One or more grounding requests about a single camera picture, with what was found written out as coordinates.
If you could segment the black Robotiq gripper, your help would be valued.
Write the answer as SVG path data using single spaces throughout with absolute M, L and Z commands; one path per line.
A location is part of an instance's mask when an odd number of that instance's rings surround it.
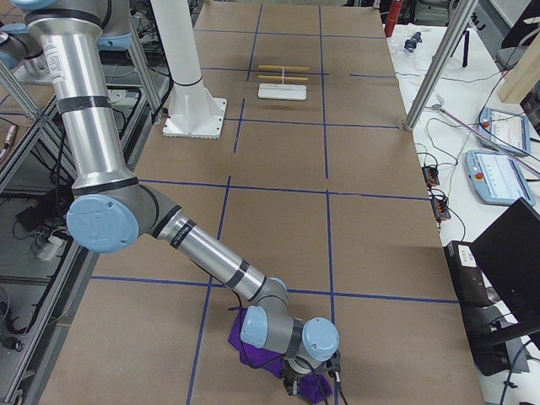
M 285 391 L 291 397 L 328 399 L 332 395 L 332 387 L 326 375 L 335 381 L 339 380 L 340 360 L 340 353 L 334 353 L 330 359 L 319 365 L 313 365 L 301 357 L 295 360 L 284 359 L 281 379 Z

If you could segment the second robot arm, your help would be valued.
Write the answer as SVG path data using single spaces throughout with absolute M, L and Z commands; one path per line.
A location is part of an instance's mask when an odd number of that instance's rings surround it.
M 42 46 L 24 23 L 1 26 L 1 61 L 19 81 L 51 84 Z

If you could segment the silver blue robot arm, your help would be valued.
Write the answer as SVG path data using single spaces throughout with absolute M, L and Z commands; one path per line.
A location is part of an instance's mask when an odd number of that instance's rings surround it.
M 340 338 L 326 318 L 308 321 L 288 311 L 289 294 L 188 218 L 181 205 L 142 186 L 123 157 L 99 49 L 129 36 L 126 1 L 21 1 L 29 34 L 40 44 L 75 160 L 74 200 L 67 212 L 73 239 L 86 249 L 112 253 L 140 235 L 166 241 L 232 290 L 240 307 L 233 335 L 244 362 L 268 369 L 286 392 L 325 402 L 338 378 Z

